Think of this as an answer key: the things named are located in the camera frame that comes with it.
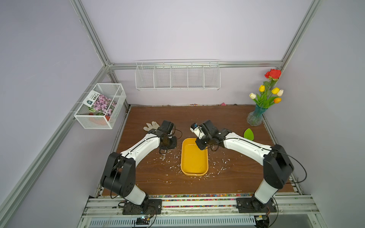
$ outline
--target white tulip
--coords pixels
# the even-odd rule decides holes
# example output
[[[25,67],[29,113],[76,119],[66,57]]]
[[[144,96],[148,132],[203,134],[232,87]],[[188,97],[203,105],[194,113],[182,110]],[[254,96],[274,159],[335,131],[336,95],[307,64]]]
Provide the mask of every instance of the white tulip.
[[[256,94],[254,93],[250,93],[250,98],[253,100],[253,99],[256,99]]]
[[[284,93],[283,89],[280,89],[279,92],[276,94],[278,97],[281,97]]]

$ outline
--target yellow tray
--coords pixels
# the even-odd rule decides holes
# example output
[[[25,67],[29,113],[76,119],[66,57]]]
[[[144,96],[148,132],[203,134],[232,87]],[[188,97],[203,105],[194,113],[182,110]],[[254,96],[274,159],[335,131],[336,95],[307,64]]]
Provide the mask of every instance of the yellow tray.
[[[182,142],[181,170],[187,176],[202,176],[208,172],[208,149],[200,150],[196,138]]]

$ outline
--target orange tulip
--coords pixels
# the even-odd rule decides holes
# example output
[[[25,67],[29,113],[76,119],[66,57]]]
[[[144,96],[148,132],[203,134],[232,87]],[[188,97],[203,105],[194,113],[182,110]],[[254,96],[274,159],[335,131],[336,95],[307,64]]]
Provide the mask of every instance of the orange tulip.
[[[277,97],[274,99],[274,103],[277,104],[277,103],[280,103],[281,102],[281,98],[280,97]]]

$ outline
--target brown wooden surface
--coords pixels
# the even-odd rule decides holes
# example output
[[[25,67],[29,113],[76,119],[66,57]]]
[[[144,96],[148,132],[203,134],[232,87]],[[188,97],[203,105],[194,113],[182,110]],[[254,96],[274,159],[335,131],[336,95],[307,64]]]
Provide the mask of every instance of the brown wooden surface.
[[[155,149],[139,163],[136,184],[140,189],[148,194],[253,193],[263,179],[262,166],[236,151],[221,147],[215,152],[209,150],[209,170],[203,177],[188,177],[178,166],[181,162],[183,140],[196,138],[190,131],[191,124],[199,125],[206,120],[211,120],[218,129],[227,128],[241,136],[247,128],[251,128],[254,141],[273,145],[264,124],[251,127],[246,122],[248,113],[253,110],[253,105],[132,107],[117,152],[122,152],[140,141],[146,134],[143,130],[146,123],[156,121],[161,124],[163,120],[168,120],[183,135],[178,139],[177,147],[169,150],[165,156]],[[179,138],[180,134],[176,131],[175,136]],[[293,191],[290,184],[280,190]],[[107,189],[103,191],[103,195],[109,194]]]

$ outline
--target flower seed packet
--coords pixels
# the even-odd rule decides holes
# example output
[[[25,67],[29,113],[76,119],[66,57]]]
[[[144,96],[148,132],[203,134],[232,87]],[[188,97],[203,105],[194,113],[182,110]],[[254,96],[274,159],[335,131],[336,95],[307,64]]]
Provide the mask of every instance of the flower seed packet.
[[[111,116],[116,107],[115,101],[94,90],[89,92],[82,103],[106,116]]]

